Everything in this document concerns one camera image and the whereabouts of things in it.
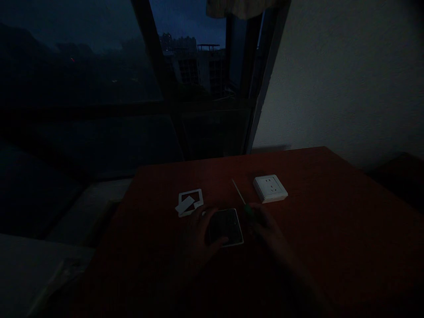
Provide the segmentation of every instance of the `sky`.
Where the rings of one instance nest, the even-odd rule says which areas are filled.
[[[195,37],[225,47],[225,19],[206,16],[206,0],[150,0],[158,33]],[[130,0],[2,0],[0,22],[27,29],[51,48],[88,44],[94,52],[119,49],[141,35]]]

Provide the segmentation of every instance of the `wall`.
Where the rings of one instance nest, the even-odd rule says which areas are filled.
[[[327,146],[361,168],[424,157],[418,7],[292,0],[253,148]]]

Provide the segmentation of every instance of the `building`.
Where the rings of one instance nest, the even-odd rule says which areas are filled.
[[[170,47],[167,42],[163,43],[163,47]],[[201,85],[216,98],[229,95],[225,87],[225,49],[219,45],[200,44],[195,52],[174,47],[173,51],[163,54],[169,75],[179,83]]]

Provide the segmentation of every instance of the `electrical outlet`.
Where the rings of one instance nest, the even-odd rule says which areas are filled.
[[[270,194],[282,193],[280,186],[275,181],[274,177],[266,177],[258,179],[257,185],[261,189],[262,193],[267,196]]]
[[[288,196],[275,174],[256,177],[253,185],[262,203],[284,200]]]

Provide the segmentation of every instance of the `table surface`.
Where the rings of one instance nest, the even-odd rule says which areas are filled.
[[[139,168],[83,277],[74,313],[116,316],[137,292],[142,306],[143,290],[168,264],[187,222],[174,209],[178,194],[198,188],[206,204],[237,209],[245,242],[218,252],[185,291],[181,308],[189,315],[205,308],[284,311],[284,279],[249,231],[231,182],[246,201],[258,202],[253,180],[268,174],[278,176],[288,197],[266,207],[337,311],[388,310],[423,283],[422,215],[318,147]]]

